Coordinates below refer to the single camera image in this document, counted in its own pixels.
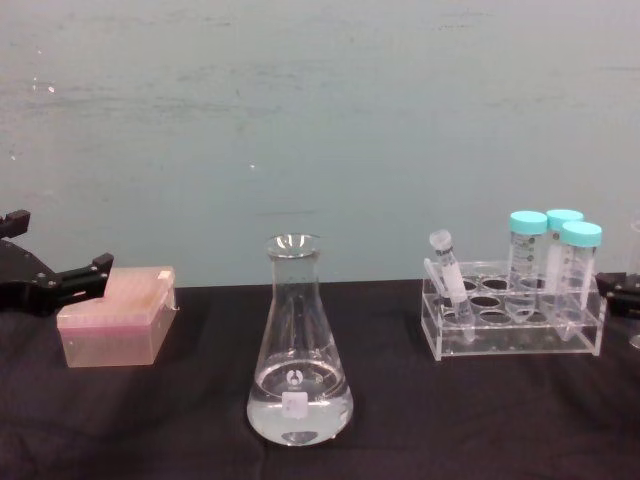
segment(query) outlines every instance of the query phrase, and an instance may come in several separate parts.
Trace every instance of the white label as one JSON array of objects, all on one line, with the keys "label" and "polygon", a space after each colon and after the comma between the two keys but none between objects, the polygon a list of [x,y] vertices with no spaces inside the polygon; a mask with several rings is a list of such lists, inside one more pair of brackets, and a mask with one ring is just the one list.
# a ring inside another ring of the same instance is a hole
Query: white label
[{"label": "white label", "polygon": [[282,392],[282,416],[284,418],[306,418],[309,413],[307,392]]},{"label": "white label", "polygon": [[464,302],[467,299],[467,290],[464,288],[464,280],[458,264],[442,267],[442,277],[451,296],[451,301],[454,303]]},{"label": "white label", "polygon": [[591,257],[587,261],[587,268],[584,272],[584,283],[580,292],[580,310],[587,308],[587,300],[589,300],[589,289],[591,288],[591,275],[593,275],[594,258]]},{"label": "white label", "polygon": [[545,287],[547,292],[556,293],[558,272],[562,261],[562,247],[560,245],[549,245],[547,250],[547,274],[545,276]]}]

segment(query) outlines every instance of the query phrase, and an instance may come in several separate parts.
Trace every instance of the flask label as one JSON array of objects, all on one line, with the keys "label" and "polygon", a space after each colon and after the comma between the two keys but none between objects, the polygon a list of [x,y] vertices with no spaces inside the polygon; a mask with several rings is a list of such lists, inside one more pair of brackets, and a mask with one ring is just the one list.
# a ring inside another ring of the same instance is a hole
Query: flask label
[{"label": "flask label", "polygon": [[306,418],[309,413],[307,392],[282,392],[282,416],[284,418]]}]

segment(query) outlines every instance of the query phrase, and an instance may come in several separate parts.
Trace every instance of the pipette tip box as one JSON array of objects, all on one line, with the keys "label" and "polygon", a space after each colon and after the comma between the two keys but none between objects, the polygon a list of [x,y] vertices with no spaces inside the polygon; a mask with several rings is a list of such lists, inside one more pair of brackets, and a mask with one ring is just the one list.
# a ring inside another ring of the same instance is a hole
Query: pipette tip box
[{"label": "pipette tip box", "polygon": [[176,314],[172,267],[113,268],[104,297],[57,316],[69,367],[150,365]]}]

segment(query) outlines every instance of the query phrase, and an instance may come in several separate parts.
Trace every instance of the flask rim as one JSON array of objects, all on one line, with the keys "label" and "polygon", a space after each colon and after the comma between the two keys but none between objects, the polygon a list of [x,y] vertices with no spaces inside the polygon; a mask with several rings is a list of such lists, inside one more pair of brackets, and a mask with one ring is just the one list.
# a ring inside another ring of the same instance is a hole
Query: flask rim
[{"label": "flask rim", "polygon": [[304,258],[317,255],[320,237],[308,233],[281,233],[274,235],[266,243],[270,258]]}]

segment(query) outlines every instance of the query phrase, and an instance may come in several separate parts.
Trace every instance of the small plastic tube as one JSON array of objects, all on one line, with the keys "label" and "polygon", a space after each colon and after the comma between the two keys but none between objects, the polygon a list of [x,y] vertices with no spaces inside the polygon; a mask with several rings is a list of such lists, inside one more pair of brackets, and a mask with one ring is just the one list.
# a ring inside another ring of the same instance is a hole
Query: small plastic tube
[{"label": "small plastic tube", "polygon": [[[547,216],[541,212],[513,212],[509,219],[511,245],[508,272],[510,292],[505,298],[507,313],[516,323],[522,323],[535,310],[540,256],[544,234],[547,232]],[[530,280],[526,287],[524,281]]]},{"label": "small plastic tube", "polygon": [[555,295],[555,319],[560,337],[568,341],[577,329],[572,324],[582,318],[587,307],[597,248],[602,244],[602,228],[588,222],[565,222],[560,231],[562,253]]},{"label": "small plastic tube", "polygon": [[465,339],[468,342],[473,342],[475,340],[475,315],[471,311],[471,303],[467,297],[467,289],[464,286],[460,266],[453,255],[451,234],[447,230],[438,230],[429,235],[429,243],[435,249],[440,262],[442,279],[449,293],[456,320],[463,327]]},{"label": "small plastic tube", "polygon": [[578,222],[584,220],[584,214],[577,210],[549,210],[547,212],[547,252],[544,289],[548,294],[553,295],[556,291],[558,280],[558,270],[560,268],[560,257],[562,255],[562,242],[560,241],[560,230],[565,222]]}]

